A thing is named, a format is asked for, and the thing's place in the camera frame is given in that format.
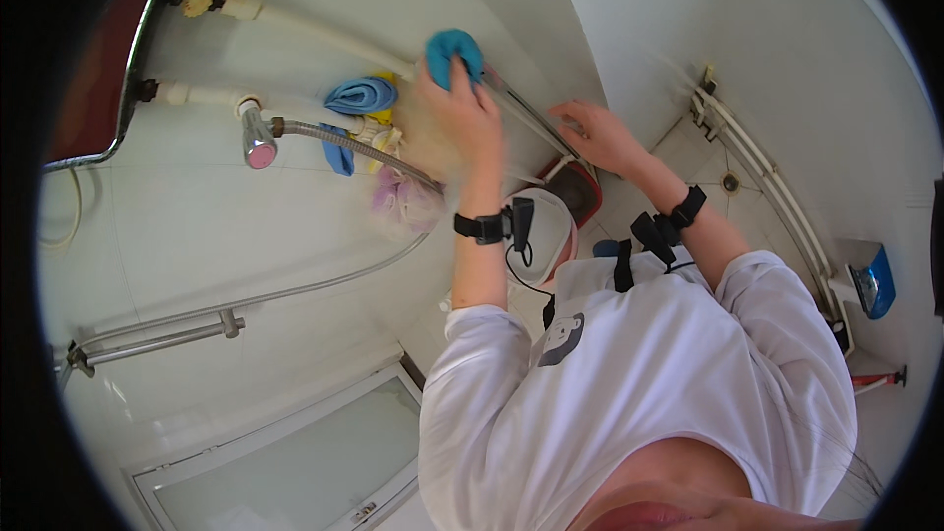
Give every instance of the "floor drain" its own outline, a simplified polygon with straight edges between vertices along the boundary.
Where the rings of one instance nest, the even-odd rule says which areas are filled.
[[[727,171],[721,175],[721,188],[728,194],[728,197],[733,197],[741,190],[741,179],[734,172]]]

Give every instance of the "glass shower door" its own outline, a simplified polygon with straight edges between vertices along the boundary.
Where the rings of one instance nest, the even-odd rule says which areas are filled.
[[[418,396],[387,368],[135,482],[165,531],[353,529],[416,478]]]

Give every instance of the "faucet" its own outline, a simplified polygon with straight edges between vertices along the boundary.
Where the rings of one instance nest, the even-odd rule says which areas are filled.
[[[242,121],[242,155],[253,169],[264,169],[276,159],[278,147],[272,131],[263,121],[257,100],[247,99],[239,105]]]

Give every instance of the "white t-shirt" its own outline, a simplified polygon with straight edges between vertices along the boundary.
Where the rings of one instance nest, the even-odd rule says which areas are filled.
[[[690,260],[676,248],[680,264]],[[693,266],[631,257],[557,269],[531,348],[501,308],[455,310],[420,411],[419,487],[442,531],[560,531],[627,455],[714,446],[755,500],[815,515],[856,446],[849,371],[809,292],[775,254],[744,254],[714,293]]]

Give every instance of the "metal shower hose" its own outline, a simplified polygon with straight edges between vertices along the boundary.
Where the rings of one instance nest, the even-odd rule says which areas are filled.
[[[443,190],[439,183],[433,181],[425,172],[416,169],[407,163],[401,161],[390,154],[383,152],[375,147],[368,146],[357,140],[353,140],[346,136],[340,136],[334,132],[324,130],[316,125],[310,123],[302,123],[301,121],[285,121],[284,129],[279,133],[279,136],[284,136],[285,134],[299,134],[301,136],[312,136],[325,142],[330,142],[332,144],[337,144],[344,148],[350,148],[356,152],[368,156],[374,160],[384,163],[385,165],[391,166],[398,171],[406,173],[417,181],[425,184],[429,188],[433,189],[436,193],[442,194]],[[218,303],[217,305],[208,305],[206,307],[201,307],[196,310],[191,310],[189,312],[180,312],[179,314],[173,314],[171,316],[164,316],[163,318],[156,318],[154,320],[149,320],[143,323],[130,324],[127,326],[122,326],[120,328],[113,328],[112,330],[101,333],[100,335],[95,335],[82,342],[78,343],[78,347],[85,348],[87,345],[105,340],[106,338],[112,338],[114,336],[127,335],[133,332],[138,332],[140,330],[146,330],[148,328],[154,328],[156,326],[171,325],[172,323],[179,323],[185,320],[191,320],[194,318],[201,318],[203,316],[209,316],[211,314],[216,314],[222,312],[223,310],[232,310],[239,307],[246,307],[254,303],[262,303],[263,301],[272,301],[277,300],[278,298],[286,298],[292,295],[297,295],[299,293],[307,293],[309,291],[315,291],[317,289],[330,288],[331,286],[340,285],[347,281],[352,281],[359,277],[364,277],[365,275],[370,275],[372,272],[381,270],[385,266],[393,265],[396,261],[400,260],[407,254],[411,253],[416,247],[420,245],[423,240],[429,236],[430,233],[423,232],[419,234],[413,242],[410,242],[406,248],[394,254],[393,256],[384,259],[380,263],[376,263],[371,266],[366,266],[355,270],[353,272],[340,275],[338,277],[332,277],[330,279],[325,279],[324,281],[318,281],[315,283],[310,283],[304,286],[297,286],[295,288],[289,289],[279,289],[278,291],[272,291],[270,293],[264,293],[261,295],[255,295],[249,298],[242,298],[242,300],[228,301],[226,303]]]

